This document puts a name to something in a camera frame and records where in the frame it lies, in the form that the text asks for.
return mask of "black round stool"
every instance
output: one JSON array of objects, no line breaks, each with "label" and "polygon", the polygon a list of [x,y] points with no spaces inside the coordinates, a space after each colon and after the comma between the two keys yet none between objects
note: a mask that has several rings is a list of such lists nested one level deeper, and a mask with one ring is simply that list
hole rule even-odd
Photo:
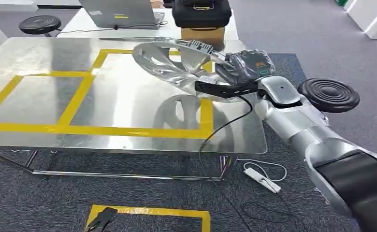
[{"label": "black round stool", "polygon": [[51,37],[49,32],[57,30],[62,25],[59,18],[52,15],[39,15],[25,19],[19,24],[19,29],[25,34]]},{"label": "black round stool", "polygon": [[300,84],[298,92],[320,111],[342,113],[355,108],[359,94],[349,85],[339,81],[313,78]]}]

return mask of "power strip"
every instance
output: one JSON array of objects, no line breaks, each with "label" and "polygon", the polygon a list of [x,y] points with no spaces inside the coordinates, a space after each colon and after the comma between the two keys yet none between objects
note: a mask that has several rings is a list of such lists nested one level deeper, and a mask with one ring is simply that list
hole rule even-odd
[{"label": "power strip", "polygon": [[244,173],[249,177],[253,178],[255,181],[269,189],[273,193],[279,193],[281,187],[271,180],[267,179],[265,176],[261,175],[259,172],[255,171],[252,168],[247,168],[244,170]]}]

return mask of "yellow tape square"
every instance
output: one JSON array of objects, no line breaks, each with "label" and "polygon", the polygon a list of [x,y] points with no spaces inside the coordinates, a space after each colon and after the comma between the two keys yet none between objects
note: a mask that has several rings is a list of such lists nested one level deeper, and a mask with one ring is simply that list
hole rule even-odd
[{"label": "yellow tape square", "polygon": [[177,216],[177,217],[191,217],[202,219],[202,232],[211,231],[211,218],[208,211],[187,210],[187,209],[166,209],[166,208],[146,208],[146,207],[128,207],[128,206],[110,206],[93,204],[90,208],[89,217],[87,218],[86,226],[89,225],[105,208],[110,207],[116,209],[120,214],[145,214],[145,215],[160,215],[160,216]]},{"label": "yellow tape square", "polygon": [[[53,134],[82,134],[82,135],[112,135],[112,136],[138,136],[183,139],[205,139],[213,131],[213,104],[209,100],[200,100],[200,123],[198,129],[155,129],[155,128],[121,128],[70,125],[71,120],[79,109],[84,97],[87,95],[94,80],[94,70],[100,69],[108,54],[132,54],[132,50],[103,49],[99,52],[92,67],[87,71],[51,71],[27,75],[27,77],[51,76],[83,78],[79,88],[72,96],[68,106],[56,124],[29,124],[29,123],[2,123],[0,131],[9,132],[34,132]],[[178,51],[171,51],[170,55],[178,56]],[[208,72],[212,71],[211,62],[203,66]],[[14,88],[22,81],[24,76],[16,75],[0,92],[0,104],[8,97]]]}]

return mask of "stainless steel table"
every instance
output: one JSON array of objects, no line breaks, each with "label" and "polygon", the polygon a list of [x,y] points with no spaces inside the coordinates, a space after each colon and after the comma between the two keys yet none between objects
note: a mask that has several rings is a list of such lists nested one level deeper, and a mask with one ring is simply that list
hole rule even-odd
[{"label": "stainless steel table", "polygon": [[[10,38],[0,47],[0,147],[88,150],[136,154],[196,154],[213,129],[243,114],[243,102],[219,103],[194,96],[149,75],[131,51],[142,41],[121,39]],[[227,41],[224,52],[244,49]],[[178,52],[172,51],[176,60]],[[255,101],[255,95],[249,95]],[[215,135],[205,155],[221,156],[221,180],[239,154],[265,153],[255,114]],[[31,174],[199,179],[202,176],[144,176],[33,170]]]}]

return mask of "black bag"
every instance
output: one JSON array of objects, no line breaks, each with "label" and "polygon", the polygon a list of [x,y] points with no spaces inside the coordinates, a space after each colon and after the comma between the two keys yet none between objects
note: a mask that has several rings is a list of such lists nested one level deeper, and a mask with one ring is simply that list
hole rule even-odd
[{"label": "black bag", "polygon": [[211,5],[215,2],[221,2],[222,0],[181,0],[182,3],[186,6],[193,5]]},{"label": "black bag", "polygon": [[228,0],[199,6],[186,6],[183,1],[175,0],[172,10],[175,24],[180,28],[222,28],[228,24],[232,15]]}]

